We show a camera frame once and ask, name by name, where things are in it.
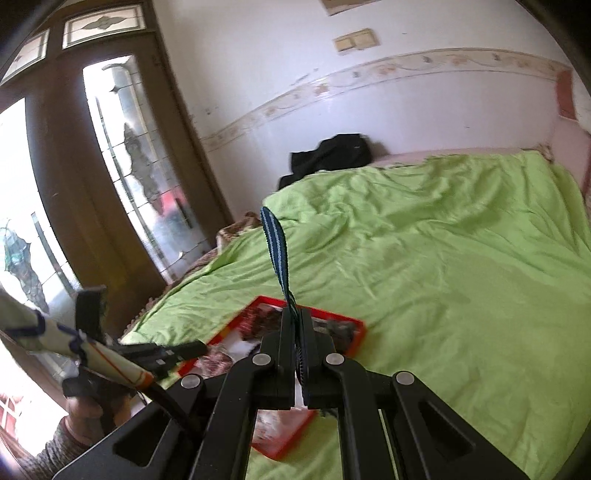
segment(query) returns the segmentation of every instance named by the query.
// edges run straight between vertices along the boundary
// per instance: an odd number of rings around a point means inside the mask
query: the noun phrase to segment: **screw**
[[[271,363],[271,357],[266,353],[258,353],[252,357],[252,363],[258,365],[259,367],[269,365]]]
[[[414,375],[411,372],[400,372],[396,375],[396,381],[401,385],[412,385],[414,383]]]
[[[326,363],[330,365],[340,365],[345,361],[345,357],[340,353],[329,353],[326,355]]]
[[[201,378],[199,378],[199,375],[193,374],[187,375],[186,377],[183,377],[183,379],[181,380],[181,386],[186,389],[197,388],[200,383]]]

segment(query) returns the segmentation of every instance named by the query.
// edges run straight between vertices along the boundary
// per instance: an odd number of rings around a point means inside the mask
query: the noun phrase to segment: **light switch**
[[[353,49],[364,50],[378,44],[374,31],[370,28],[335,38],[335,47],[339,53],[348,53]]]
[[[355,48],[358,50],[375,47],[378,44],[374,32],[368,28],[354,34],[353,42],[355,43]]]
[[[351,37],[340,37],[335,40],[336,51],[345,51],[353,48],[353,39]]]

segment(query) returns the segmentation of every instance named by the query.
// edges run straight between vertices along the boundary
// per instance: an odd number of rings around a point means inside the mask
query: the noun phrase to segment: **decorative wall border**
[[[504,72],[556,81],[569,67],[527,53],[482,48],[429,50],[375,60],[300,85],[201,139],[207,152],[306,105],[376,83],[443,72]]]

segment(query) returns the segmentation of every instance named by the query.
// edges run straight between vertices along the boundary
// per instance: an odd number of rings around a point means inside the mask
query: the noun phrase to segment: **white wall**
[[[178,85],[236,218],[258,210],[276,189],[289,173],[290,152],[314,149],[338,133],[359,132],[383,145],[383,153],[401,154],[533,147],[550,140],[556,123],[553,81],[483,68],[376,83],[246,129],[226,128],[295,87],[313,91],[312,80],[386,57],[493,48],[568,63],[515,0],[381,0],[333,17],[320,0],[154,3]],[[381,45],[338,55],[333,39],[363,28],[373,29]],[[246,123],[253,115],[259,114]],[[210,148],[205,139],[222,129],[239,135]]]
[[[154,0],[200,137],[326,74],[434,48],[484,47],[567,62],[515,0],[381,0],[328,17],[319,0]],[[381,45],[339,56],[332,40],[372,28]]]

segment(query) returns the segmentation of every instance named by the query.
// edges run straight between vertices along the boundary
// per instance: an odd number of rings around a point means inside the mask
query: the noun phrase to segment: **bed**
[[[533,480],[555,478],[591,419],[591,231],[576,182],[537,152],[319,173],[265,204],[302,305],[355,317],[356,359],[409,370]],[[124,337],[209,340],[281,297],[261,228],[169,291]],[[315,419],[249,479],[340,479],[336,421]]]

